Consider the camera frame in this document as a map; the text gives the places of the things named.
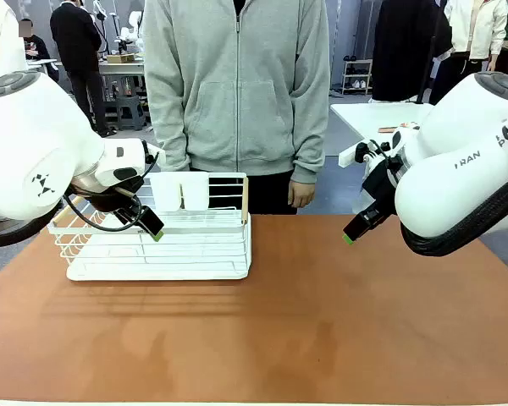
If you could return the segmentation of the person's left hand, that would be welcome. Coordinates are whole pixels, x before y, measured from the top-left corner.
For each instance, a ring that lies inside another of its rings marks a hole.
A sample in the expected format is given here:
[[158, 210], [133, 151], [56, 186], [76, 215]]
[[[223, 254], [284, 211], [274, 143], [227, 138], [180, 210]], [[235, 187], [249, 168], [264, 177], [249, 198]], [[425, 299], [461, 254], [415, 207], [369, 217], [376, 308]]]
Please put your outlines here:
[[289, 183], [288, 204], [301, 209], [308, 206], [315, 196], [315, 184], [303, 184], [293, 180]]

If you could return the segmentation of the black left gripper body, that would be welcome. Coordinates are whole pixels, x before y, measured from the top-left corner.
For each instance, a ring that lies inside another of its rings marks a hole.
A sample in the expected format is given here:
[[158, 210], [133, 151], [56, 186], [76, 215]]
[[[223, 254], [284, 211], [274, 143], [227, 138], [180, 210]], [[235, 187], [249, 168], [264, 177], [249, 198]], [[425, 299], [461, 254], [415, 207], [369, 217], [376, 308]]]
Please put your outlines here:
[[106, 189], [101, 194], [91, 194], [88, 200], [100, 212], [114, 214], [124, 225], [136, 225], [141, 219], [143, 207], [137, 192], [143, 179], [129, 179]]

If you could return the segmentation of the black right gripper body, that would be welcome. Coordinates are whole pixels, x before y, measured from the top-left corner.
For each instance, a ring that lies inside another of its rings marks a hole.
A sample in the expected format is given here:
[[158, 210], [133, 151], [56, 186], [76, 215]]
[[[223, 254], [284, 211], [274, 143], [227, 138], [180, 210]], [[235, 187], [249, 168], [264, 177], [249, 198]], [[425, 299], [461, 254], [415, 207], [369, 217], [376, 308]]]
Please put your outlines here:
[[362, 190], [373, 199], [373, 203], [367, 207], [367, 218], [370, 221], [385, 221], [396, 214], [395, 191], [401, 169], [401, 159], [384, 159], [363, 181]]

